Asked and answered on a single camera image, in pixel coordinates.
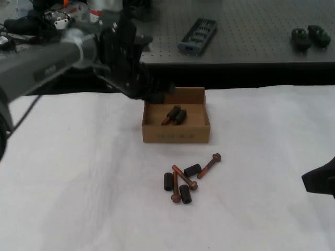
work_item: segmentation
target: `bolt shaft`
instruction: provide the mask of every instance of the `bolt shaft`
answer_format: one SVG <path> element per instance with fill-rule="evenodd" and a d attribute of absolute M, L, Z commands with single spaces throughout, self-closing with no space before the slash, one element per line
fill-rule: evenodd
<path fill-rule="evenodd" d="M 202 169 L 202 171 L 197 175 L 197 178 L 201 179 L 208 172 L 208 170 L 211 169 L 215 162 L 216 160 L 212 158 L 211 161 L 204 167 L 204 169 Z"/>
<path fill-rule="evenodd" d="M 173 194 L 174 195 L 179 195 L 178 174 L 177 174 L 177 172 L 173 172 Z"/>
<path fill-rule="evenodd" d="M 176 166 L 176 165 L 173 165 L 172 166 L 172 169 L 174 170 L 174 171 L 176 171 L 177 172 L 177 174 L 188 184 L 188 185 L 190 185 L 191 183 L 192 183 L 192 181 L 189 179 L 189 178 L 187 178 L 186 176 L 185 176 L 185 174 Z"/>

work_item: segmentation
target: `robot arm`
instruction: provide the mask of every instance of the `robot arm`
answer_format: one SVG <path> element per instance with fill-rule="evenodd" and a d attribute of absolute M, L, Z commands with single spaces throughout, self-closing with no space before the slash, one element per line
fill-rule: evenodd
<path fill-rule="evenodd" d="M 60 43 L 0 61 L 0 159 L 7 132 L 13 130 L 8 104 L 71 67 L 92 67 L 99 78 L 130 98 L 163 102 L 164 92 L 172 92 L 174 86 L 153 79 L 139 62 L 148 42 L 136 37 L 135 25 L 123 14 L 104 10 L 95 24 L 71 25 Z"/>

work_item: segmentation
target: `gray table surface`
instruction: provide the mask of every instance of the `gray table surface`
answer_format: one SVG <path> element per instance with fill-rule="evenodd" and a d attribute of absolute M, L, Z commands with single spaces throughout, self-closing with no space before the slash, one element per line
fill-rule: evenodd
<path fill-rule="evenodd" d="M 16 1 L 3 8 L 0 22 L 15 18 Z M 291 30 L 322 26 L 335 37 L 333 0 L 153 0 L 147 22 L 135 21 L 138 32 L 152 35 L 148 64 L 235 64 L 334 62 L 334 41 L 324 50 L 312 46 L 307 53 L 293 50 Z M 188 56 L 177 44 L 199 17 L 218 21 L 216 34 L 204 53 Z"/>

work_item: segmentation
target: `hex socket bolt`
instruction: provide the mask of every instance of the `hex socket bolt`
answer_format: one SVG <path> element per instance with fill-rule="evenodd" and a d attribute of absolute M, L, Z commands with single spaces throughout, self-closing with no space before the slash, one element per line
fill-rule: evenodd
<path fill-rule="evenodd" d="M 180 106 L 174 106 L 173 109 L 166 115 L 166 118 L 162 122 L 162 126 L 166 126 L 171 120 L 174 120 L 177 117 L 180 109 Z"/>
<path fill-rule="evenodd" d="M 187 115 L 187 111 L 185 109 L 180 110 L 180 112 L 178 113 L 178 115 L 176 116 L 176 118 L 174 119 L 172 125 L 173 126 L 178 126 L 181 123 L 183 123 L 183 121 L 185 120 Z"/>
<path fill-rule="evenodd" d="M 197 175 L 198 179 L 201 179 L 207 172 L 208 170 L 211 169 L 211 167 L 214 165 L 214 163 L 216 162 L 220 162 L 221 161 L 221 155 L 218 153 L 213 154 L 213 158 L 211 159 L 211 161 L 204 167 L 204 169 L 202 169 L 202 171 Z"/>
<path fill-rule="evenodd" d="M 179 194 L 178 190 L 178 174 L 177 172 L 173 172 L 173 194 L 171 195 L 171 200 L 174 203 L 180 202 L 182 196 Z"/>
<path fill-rule="evenodd" d="M 185 176 L 185 174 L 176 166 L 173 165 L 172 169 L 178 173 L 178 175 L 188 184 L 189 190 L 196 190 L 198 188 L 198 184 L 196 181 L 191 181 L 189 178 Z"/>

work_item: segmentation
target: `bolt head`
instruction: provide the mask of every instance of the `bolt head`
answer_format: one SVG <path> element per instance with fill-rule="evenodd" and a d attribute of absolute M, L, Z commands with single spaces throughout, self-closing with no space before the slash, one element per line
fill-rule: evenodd
<path fill-rule="evenodd" d="M 221 155 L 218 153 L 213 154 L 213 159 L 215 159 L 217 162 L 221 161 Z"/>
<path fill-rule="evenodd" d="M 182 196 L 181 196 L 181 195 L 171 195 L 171 200 L 172 200 L 174 203 L 179 203 L 181 199 L 182 199 Z"/>
<path fill-rule="evenodd" d="M 189 190 L 195 191 L 198 188 L 198 184 L 196 181 L 193 181 L 189 186 L 188 186 Z"/>

